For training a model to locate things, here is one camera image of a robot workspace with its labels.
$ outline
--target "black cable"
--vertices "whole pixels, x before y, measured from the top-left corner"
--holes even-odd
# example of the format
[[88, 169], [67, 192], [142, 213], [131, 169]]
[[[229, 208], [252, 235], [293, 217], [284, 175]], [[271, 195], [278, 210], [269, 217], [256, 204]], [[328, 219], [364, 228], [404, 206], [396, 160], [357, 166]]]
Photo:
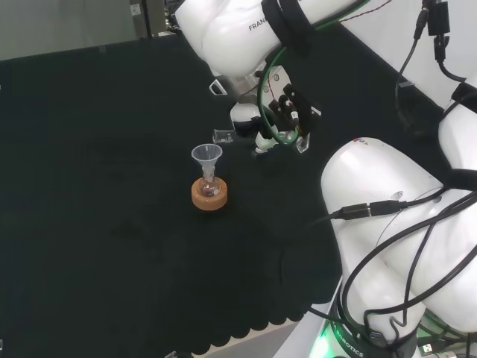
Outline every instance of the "black cable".
[[[427, 314], [426, 318], [428, 320], [432, 321], [432, 323], [435, 324], [436, 326], [438, 326], [440, 329], [443, 329], [443, 325], [438, 320], [436, 320], [434, 317]], [[456, 330], [453, 330], [452, 328], [449, 328], [449, 333], [452, 334], [453, 336], [456, 336], [456, 337], [460, 338], [460, 339], [466, 339], [466, 336], [457, 332]]]
[[414, 51], [416, 50], [418, 41], [419, 39], [414, 39], [414, 43], [412, 44], [411, 50], [408, 54], [408, 58], [405, 59], [404, 64], [402, 65], [401, 70], [399, 71], [399, 74], [397, 76], [396, 86], [394, 87], [394, 109], [396, 110], [399, 120], [404, 125], [406, 130], [408, 130], [412, 126], [412, 124], [409, 122], [408, 118], [401, 111], [401, 105], [399, 104], [399, 85], [401, 84], [402, 74], [404, 73], [405, 68], [408, 66], [409, 61], [411, 60], [412, 55], [414, 54]]
[[332, 316], [330, 316], [330, 315], [327, 315], [326, 313], [317, 311], [317, 310], [315, 310], [313, 307], [308, 308], [308, 311], [311, 312], [311, 313], [313, 313], [314, 315], [317, 315], [318, 317], [327, 319], [328, 321], [335, 322], [335, 323], [340, 323], [340, 324], [344, 324], [344, 325], [347, 324], [346, 321], [344, 321], [344, 320], [342, 320], [342, 319], [339, 319], [339, 318], [332, 317]]
[[456, 76], [456, 75], [452, 74], [451, 72], [449, 72], [447, 70], [447, 68], [444, 66], [444, 62], [441, 61], [441, 62], [438, 62], [438, 63], [439, 63], [440, 70], [442, 71], [442, 73], [445, 74], [445, 76], [447, 76], [451, 80], [454, 80], [454, 81], [457, 81], [457, 82], [465, 82], [466, 78]]
[[[382, 251], [384, 251], [386, 248], [394, 244], [395, 242], [401, 240], [402, 238], [406, 237], [407, 235], [414, 233], [415, 231], [418, 231], [426, 226], [429, 226], [430, 224], [433, 224], [435, 222], [439, 222], [441, 220], [447, 219], [450, 216], [453, 216], [462, 210], [467, 209], [468, 207], [474, 205], [474, 203], [477, 202], [477, 192], [473, 193], [473, 197], [469, 200], [467, 200], [465, 203], [460, 205], [459, 207], [455, 207], [451, 210], [449, 210], [446, 213], [441, 213], [434, 218], [430, 218], [427, 220], [424, 220], [423, 222], [417, 223], [411, 227], [408, 227], [407, 229], [401, 231], [400, 233], [392, 236], [390, 239], [386, 240], [376, 248], [374, 248], [355, 268], [355, 270], [351, 273], [350, 277], [348, 278], [347, 282], [344, 285], [344, 290], [343, 290], [343, 295], [342, 295], [342, 301], [343, 301], [343, 310], [344, 310], [344, 317], [351, 323], [354, 328], [362, 333], [364, 337], [367, 337], [368, 330], [369, 330], [369, 323], [367, 325], [367, 330], [366, 332], [363, 332], [361, 327], [359, 326], [358, 322], [356, 322], [353, 317], [350, 314], [349, 308], [348, 308], [348, 303], [347, 303], [347, 298], [350, 293], [350, 288], [351, 285], [353, 284], [353, 281], [356, 279], [358, 276], [359, 272], [378, 254], [380, 254]], [[426, 290], [422, 294], [418, 295], [417, 297], [409, 300], [407, 304], [400, 304], [395, 307], [389, 307], [387, 309], [382, 309], [382, 310], [374, 310], [373, 313], [378, 313], [378, 314], [390, 314], [390, 313], [395, 313], [404, 310], [405, 308], [410, 308], [414, 306], [415, 304], [420, 303], [421, 301], [427, 299], [434, 293], [436, 293], [439, 289], [441, 289], [443, 286], [445, 286], [452, 278], [454, 278], [459, 272], [461, 272], [472, 260], [473, 258], [477, 256], [477, 246], [471, 250], [471, 252], [450, 272], [448, 273], [447, 276], [445, 276], [442, 280], [440, 280], [438, 283], [436, 283], [433, 287], [430, 289]]]
[[418, 327], [426, 332], [427, 334], [430, 335], [430, 337], [419, 337], [417, 340], [417, 344], [422, 347], [423, 345], [431, 344], [435, 345], [438, 342], [443, 342], [444, 343], [444, 349], [450, 347], [451, 345], [457, 345], [459, 343], [465, 343], [466, 339], [461, 339], [461, 338], [452, 338], [446, 336], [449, 332], [448, 330], [443, 330], [440, 334], [433, 332], [429, 328], [423, 326], [421, 323], [419, 323]]
[[[452, 215], [455, 215], [462, 210], [467, 209], [468, 207], [474, 205], [477, 202], [477, 192], [471, 193], [472, 198], [468, 199], [465, 201], [463, 204], [459, 205], [458, 207], [455, 207], [453, 209], [450, 209], [449, 211], [445, 213], [441, 213], [438, 216], [434, 217], [433, 219], [436, 219], [437, 217], [441, 217], [440, 219], [432, 220], [430, 224], [433, 224], [434, 222], [439, 222], [440, 220], [446, 219]], [[382, 310], [370, 310], [370, 313], [374, 314], [379, 314], [379, 315], [385, 315], [385, 314], [391, 314], [391, 313], [396, 313], [399, 311], [404, 310], [405, 308], [410, 308], [412, 306], [415, 306], [416, 304], [424, 301], [428, 297], [432, 296], [434, 293], [442, 289], [446, 284], [448, 284], [455, 276], [457, 276], [462, 270], [464, 270], [469, 263], [472, 262], [472, 260], [477, 257], [477, 246], [474, 247], [473, 250], [456, 266], [454, 267], [453, 270], [451, 270], [450, 273], [448, 273], [444, 278], [442, 278], [439, 282], [437, 282], [434, 286], [432, 286], [430, 289], [427, 289], [425, 292], [421, 293], [417, 297], [413, 298], [412, 300], [408, 301], [408, 304], [400, 304], [394, 307], [389, 307], [386, 309]], [[365, 326], [367, 329], [369, 329], [369, 322], [365, 322]]]
[[466, 100], [470, 99], [470, 98], [473, 98], [473, 97], [477, 97], [477, 91], [475, 92], [472, 92], [472, 93], [468, 93], [466, 94], [464, 97], [462, 97], [461, 99], [459, 99], [458, 101], [455, 101], [454, 103], [452, 103], [449, 108], [447, 108], [443, 115], [442, 115], [442, 119], [446, 118], [449, 113], [451, 113], [459, 104], [462, 104], [462, 102], [465, 102]]
[[333, 220], [333, 219], [337, 219], [339, 216], [339, 211], [335, 211], [334, 213], [331, 213], [331, 214], [328, 214], [326, 216], [322, 216], [312, 222], [310, 222], [308, 225], [306, 225], [307, 228], [311, 228], [317, 224], [320, 224], [321, 222], [326, 222], [328, 220]]
[[470, 358], [470, 333], [467, 334], [467, 348], [465, 350], [465, 357]]
[[[472, 196], [473, 196], [473, 194], [469, 194], [467, 196], [464, 196], [462, 199], [457, 200], [456, 202], [450, 204], [448, 207], [446, 207], [440, 213], [441, 214], [446, 213], [447, 211], [453, 209], [454, 207], [457, 207], [458, 205], [460, 205], [460, 204], [464, 203], [465, 201], [471, 199]], [[425, 248], [427, 242], [429, 241], [429, 237], [431, 236], [432, 230], [434, 229], [436, 224], [437, 224], [437, 222], [435, 222], [434, 224], [429, 225], [429, 228], [427, 229], [426, 235], [424, 236], [424, 239], [420, 243], [420, 246], [417, 249], [416, 255], [414, 256], [414, 260], [412, 261], [411, 268], [409, 269], [409, 273], [408, 273], [408, 278], [407, 278], [406, 283], [405, 283], [404, 304], [407, 304], [409, 302], [409, 295], [411, 294], [412, 277], [414, 276], [414, 272], [416, 271], [416, 267], [417, 267], [417, 263], [419, 262], [420, 255], [424, 251], [424, 248]], [[391, 317], [391, 326], [393, 327], [394, 332], [397, 332], [398, 336], [399, 336], [399, 332], [398, 332], [397, 328], [394, 326], [394, 323], [397, 323], [401, 327], [405, 327], [408, 324], [408, 309], [406, 308], [402, 312], [402, 323], [397, 321], [395, 318], [394, 319], [393, 318], [394, 317]]]
[[414, 201], [409, 201], [408, 202], [408, 207], [415, 207], [416, 205], [425, 204], [425, 203], [427, 203], [431, 200], [437, 199], [442, 194], [444, 194], [447, 190], [448, 189], [446, 187], [443, 187], [443, 188], [439, 189], [437, 192], [435, 192], [434, 194], [426, 196], [425, 198], [417, 199], [417, 200], [414, 200]]

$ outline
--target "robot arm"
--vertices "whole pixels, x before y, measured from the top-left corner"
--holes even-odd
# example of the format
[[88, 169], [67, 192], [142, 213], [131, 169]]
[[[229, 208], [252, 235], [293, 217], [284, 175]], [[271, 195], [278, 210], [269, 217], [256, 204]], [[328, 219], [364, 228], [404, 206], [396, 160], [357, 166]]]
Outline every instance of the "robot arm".
[[[364, 2], [297, 1], [312, 26], [335, 20]], [[177, 10], [176, 19], [192, 48], [215, 76], [237, 78], [252, 74], [280, 45], [260, 0], [187, 0]]]
[[[285, 7], [285, 3], [288, 6], [290, 2], [294, 2], [306, 18], [306, 25], [311, 27], [334, 21], [366, 2], [186, 0], [176, 12], [182, 32], [198, 56], [209, 65], [214, 76], [231, 78], [234, 84], [242, 87], [239, 94], [249, 93], [256, 88], [259, 82], [255, 76], [256, 71], [263, 69], [265, 58], [284, 42], [283, 35], [277, 30], [276, 20], [272, 24], [271, 19], [265, 15], [267, 11], [264, 12], [264, 4], [270, 1], [277, 1], [281, 8]], [[476, 78], [477, 76], [468, 80], [473, 87], [477, 87]], [[245, 123], [247, 118], [258, 116], [258, 113], [253, 106], [238, 105], [231, 116], [236, 119], [234, 122]], [[453, 168], [477, 170], [477, 151], [472, 150], [475, 131], [469, 131], [469, 128], [476, 125], [476, 113], [462, 106], [442, 122], [440, 143]], [[322, 179], [323, 196], [330, 212], [356, 202], [389, 200], [400, 192], [404, 192], [405, 200], [412, 201], [441, 186], [416, 163], [376, 139], [362, 139], [343, 147], [327, 164]], [[355, 267], [380, 242], [389, 239], [392, 233], [435, 216], [447, 204], [467, 193], [462, 190], [448, 192], [440, 202], [430, 202], [426, 206], [406, 210], [395, 219], [384, 217], [369, 221], [357, 220], [350, 224], [334, 223], [343, 263], [344, 283]], [[412, 281], [412, 297], [419, 295], [452, 270], [456, 262], [475, 245], [477, 236], [470, 228], [475, 227], [473, 222], [477, 217], [476, 210], [477, 207], [472, 207], [467, 212], [436, 225], [433, 234], [435, 239], [431, 240], [426, 249], [434, 256], [425, 254], [421, 259]], [[419, 231], [408, 240], [391, 246], [363, 269], [352, 284], [350, 314], [359, 324], [364, 323], [362, 317], [366, 310], [402, 303], [405, 277], [423, 234]], [[453, 240], [457, 240], [459, 245], [454, 244]], [[390, 325], [391, 318], [402, 320], [400, 312], [371, 317], [371, 329], [382, 333], [386, 342], [392, 342], [397, 336], [412, 335], [428, 307], [461, 331], [476, 330], [477, 310], [473, 299], [477, 297], [477, 286], [472, 284], [476, 265], [477, 261], [445, 289], [412, 307], [408, 311], [406, 326]], [[460, 300], [458, 306], [452, 304], [456, 297]]]

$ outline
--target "black mat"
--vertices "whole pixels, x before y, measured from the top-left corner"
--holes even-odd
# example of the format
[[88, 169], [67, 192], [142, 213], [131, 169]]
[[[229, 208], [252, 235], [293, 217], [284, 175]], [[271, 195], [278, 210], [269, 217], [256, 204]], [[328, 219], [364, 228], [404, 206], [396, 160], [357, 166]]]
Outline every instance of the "black mat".
[[[230, 202], [211, 215], [190, 202], [200, 175], [190, 151], [230, 127], [233, 103], [208, 93], [212, 77], [183, 40], [0, 63], [5, 357], [200, 354], [331, 298], [330, 226], [301, 233], [325, 213], [318, 184], [331, 153], [375, 136], [434, 175], [445, 167], [435, 145], [404, 137], [395, 72], [344, 29], [287, 64], [324, 106], [309, 153], [224, 148], [217, 173]], [[281, 287], [279, 250], [298, 237], [306, 244], [288, 249]]]

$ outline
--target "clear plastic funnel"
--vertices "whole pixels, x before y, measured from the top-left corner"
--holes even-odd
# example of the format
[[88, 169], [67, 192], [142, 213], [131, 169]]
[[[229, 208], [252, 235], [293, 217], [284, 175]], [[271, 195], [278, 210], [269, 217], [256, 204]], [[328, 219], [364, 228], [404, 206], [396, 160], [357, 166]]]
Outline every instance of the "clear plastic funnel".
[[202, 196], [212, 197], [221, 192], [220, 182], [214, 175], [214, 165], [221, 155], [222, 148], [216, 144], [203, 144], [192, 149], [192, 158], [202, 166], [203, 170], [203, 177], [198, 187]]
[[216, 144], [198, 145], [192, 149], [192, 158], [199, 163], [202, 168], [212, 167], [217, 163], [222, 155], [222, 148]]

